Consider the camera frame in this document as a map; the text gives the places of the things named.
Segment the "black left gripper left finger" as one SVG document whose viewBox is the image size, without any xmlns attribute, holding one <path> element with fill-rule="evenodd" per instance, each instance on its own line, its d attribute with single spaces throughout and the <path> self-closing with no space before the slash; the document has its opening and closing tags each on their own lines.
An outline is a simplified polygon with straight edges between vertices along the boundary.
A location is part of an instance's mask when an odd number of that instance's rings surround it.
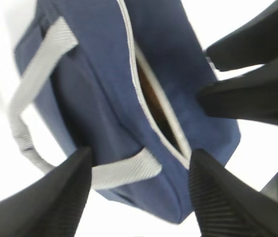
<svg viewBox="0 0 278 237">
<path fill-rule="evenodd" d="M 0 201 L 0 237 L 72 237 L 92 180 L 92 151 L 76 150 L 61 165 Z"/>
</svg>

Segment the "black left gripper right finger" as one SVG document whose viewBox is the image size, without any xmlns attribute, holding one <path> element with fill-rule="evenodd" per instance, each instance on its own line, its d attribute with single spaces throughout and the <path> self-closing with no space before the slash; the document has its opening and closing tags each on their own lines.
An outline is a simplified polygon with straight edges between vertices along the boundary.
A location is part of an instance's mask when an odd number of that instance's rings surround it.
<svg viewBox="0 0 278 237">
<path fill-rule="evenodd" d="M 245 184 L 203 149 L 191 156 L 189 194 L 203 237 L 278 237 L 278 202 Z"/>
</svg>

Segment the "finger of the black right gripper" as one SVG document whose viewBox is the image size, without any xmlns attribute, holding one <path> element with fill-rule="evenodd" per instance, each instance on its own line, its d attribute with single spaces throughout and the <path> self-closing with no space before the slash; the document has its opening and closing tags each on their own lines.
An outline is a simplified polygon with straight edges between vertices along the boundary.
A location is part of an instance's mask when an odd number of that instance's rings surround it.
<svg viewBox="0 0 278 237">
<path fill-rule="evenodd" d="M 278 58 L 278 0 L 207 48 L 220 71 L 266 64 Z"/>
<path fill-rule="evenodd" d="M 197 99 L 211 117 L 278 125 L 278 63 L 211 84 Z"/>
</svg>

